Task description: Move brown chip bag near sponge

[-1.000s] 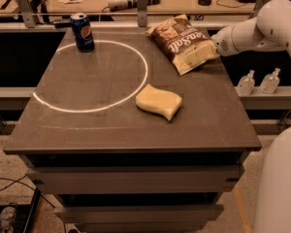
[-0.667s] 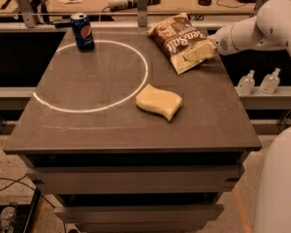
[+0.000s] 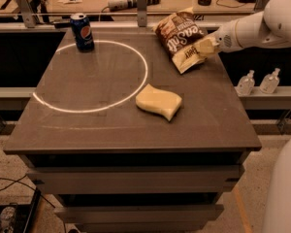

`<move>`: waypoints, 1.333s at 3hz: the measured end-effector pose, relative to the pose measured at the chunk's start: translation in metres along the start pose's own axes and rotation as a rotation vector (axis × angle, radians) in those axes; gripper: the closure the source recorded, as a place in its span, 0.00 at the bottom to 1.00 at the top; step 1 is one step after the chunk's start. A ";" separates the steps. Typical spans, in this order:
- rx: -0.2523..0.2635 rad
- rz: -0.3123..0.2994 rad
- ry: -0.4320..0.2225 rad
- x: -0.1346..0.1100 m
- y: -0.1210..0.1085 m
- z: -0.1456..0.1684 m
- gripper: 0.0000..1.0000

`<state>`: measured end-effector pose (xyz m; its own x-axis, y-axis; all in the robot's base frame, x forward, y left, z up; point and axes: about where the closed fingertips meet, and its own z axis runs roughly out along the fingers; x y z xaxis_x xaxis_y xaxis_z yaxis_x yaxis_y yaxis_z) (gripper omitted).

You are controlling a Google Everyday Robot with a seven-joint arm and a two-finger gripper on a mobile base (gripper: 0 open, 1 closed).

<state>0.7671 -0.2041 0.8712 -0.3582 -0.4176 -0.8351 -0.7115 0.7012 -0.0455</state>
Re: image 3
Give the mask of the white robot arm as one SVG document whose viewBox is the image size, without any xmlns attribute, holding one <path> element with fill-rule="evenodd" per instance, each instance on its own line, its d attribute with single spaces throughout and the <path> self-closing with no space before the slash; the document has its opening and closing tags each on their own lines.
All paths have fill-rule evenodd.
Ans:
<svg viewBox="0 0 291 233">
<path fill-rule="evenodd" d="M 291 48 L 291 0 L 270 0 L 262 12 L 226 22 L 193 46 L 203 56 L 252 47 Z"/>
</svg>

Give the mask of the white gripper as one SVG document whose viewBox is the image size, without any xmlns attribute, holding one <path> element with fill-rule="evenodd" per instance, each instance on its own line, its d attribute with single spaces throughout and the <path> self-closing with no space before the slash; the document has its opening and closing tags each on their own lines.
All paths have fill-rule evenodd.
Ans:
<svg viewBox="0 0 291 233">
<path fill-rule="evenodd" d="M 204 37 L 195 42 L 194 47 L 197 52 L 203 57 L 208 57 L 218 53 L 219 49 L 223 52 L 234 52 L 241 50 L 242 47 L 237 39 L 237 23 L 237 20 L 232 20 L 222 24 L 214 32 L 215 38 Z"/>
</svg>

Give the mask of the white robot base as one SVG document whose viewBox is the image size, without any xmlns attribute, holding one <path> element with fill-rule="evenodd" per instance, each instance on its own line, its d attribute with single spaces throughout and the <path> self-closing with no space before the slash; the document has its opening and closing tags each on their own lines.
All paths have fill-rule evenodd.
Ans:
<svg viewBox="0 0 291 233">
<path fill-rule="evenodd" d="M 262 233 L 291 233 L 291 139 L 272 172 Z"/>
</svg>

